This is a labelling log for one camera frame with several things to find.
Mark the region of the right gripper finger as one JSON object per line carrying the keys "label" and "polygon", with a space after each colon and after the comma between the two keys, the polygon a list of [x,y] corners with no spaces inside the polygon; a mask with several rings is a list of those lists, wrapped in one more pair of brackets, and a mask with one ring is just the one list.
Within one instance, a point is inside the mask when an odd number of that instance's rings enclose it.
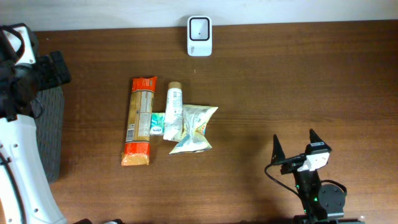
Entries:
{"label": "right gripper finger", "polygon": [[309,130],[309,134],[310,134],[311,143],[323,142],[323,140],[318,136],[318,134],[313,129]]}
{"label": "right gripper finger", "polygon": [[273,150],[271,164],[281,164],[285,160],[285,154],[277,135],[273,135]]}

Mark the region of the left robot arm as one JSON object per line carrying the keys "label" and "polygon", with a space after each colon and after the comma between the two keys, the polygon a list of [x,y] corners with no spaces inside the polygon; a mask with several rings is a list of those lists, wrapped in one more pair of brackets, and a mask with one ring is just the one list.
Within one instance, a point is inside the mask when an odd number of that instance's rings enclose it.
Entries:
{"label": "left robot arm", "polygon": [[69,83],[61,52],[1,65],[1,204],[7,223],[66,223],[39,156],[32,101]]}

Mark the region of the white tube brown cap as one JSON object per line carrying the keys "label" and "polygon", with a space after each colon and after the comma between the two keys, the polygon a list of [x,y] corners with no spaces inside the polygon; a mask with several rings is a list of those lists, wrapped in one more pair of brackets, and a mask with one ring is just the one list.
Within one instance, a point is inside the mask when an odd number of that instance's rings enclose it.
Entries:
{"label": "white tube brown cap", "polygon": [[183,129],[182,84],[170,82],[164,119],[164,139],[178,141]]}

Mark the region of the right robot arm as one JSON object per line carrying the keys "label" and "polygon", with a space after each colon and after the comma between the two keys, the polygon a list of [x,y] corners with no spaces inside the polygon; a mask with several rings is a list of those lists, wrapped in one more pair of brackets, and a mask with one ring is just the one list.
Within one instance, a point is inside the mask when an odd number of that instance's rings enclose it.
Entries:
{"label": "right robot arm", "polygon": [[[310,143],[305,152],[286,157],[277,135],[273,135],[271,163],[264,169],[266,176],[283,188],[294,193],[301,201],[304,214],[293,217],[293,223],[338,223],[344,217],[347,188],[334,180],[321,180],[318,169],[326,166],[332,148],[316,132],[309,131]],[[268,172],[268,168],[280,166],[280,173],[293,174],[295,188],[292,189]]]}

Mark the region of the green tissue pack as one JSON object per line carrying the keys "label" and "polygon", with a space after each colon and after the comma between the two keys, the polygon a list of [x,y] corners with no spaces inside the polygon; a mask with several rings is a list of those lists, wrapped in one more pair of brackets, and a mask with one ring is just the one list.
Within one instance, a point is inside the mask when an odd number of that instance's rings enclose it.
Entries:
{"label": "green tissue pack", "polygon": [[165,119],[165,113],[152,113],[151,124],[150,124],[151,136],[164,135],[164,119]]}

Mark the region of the yellow white wipes bag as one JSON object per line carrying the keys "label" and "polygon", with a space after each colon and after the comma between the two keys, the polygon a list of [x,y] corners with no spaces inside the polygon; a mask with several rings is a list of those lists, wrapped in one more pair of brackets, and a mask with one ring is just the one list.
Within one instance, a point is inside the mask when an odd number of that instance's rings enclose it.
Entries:
{"label": "yellow white wipes bag", "polygon": [[206,126],[217,109],[217,106],[183,105],[182,137],[169,154],[198,153],[210,150],[212,146],[205,137]]}

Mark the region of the orange pasta package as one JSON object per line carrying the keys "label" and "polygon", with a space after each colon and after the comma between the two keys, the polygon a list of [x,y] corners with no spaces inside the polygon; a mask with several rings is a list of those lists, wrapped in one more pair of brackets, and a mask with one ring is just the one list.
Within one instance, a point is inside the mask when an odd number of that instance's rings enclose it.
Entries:
{"label": "orange pasta package", "polygon": [[157,77],[133,78],[122,166],[148,165],[150,125]]}

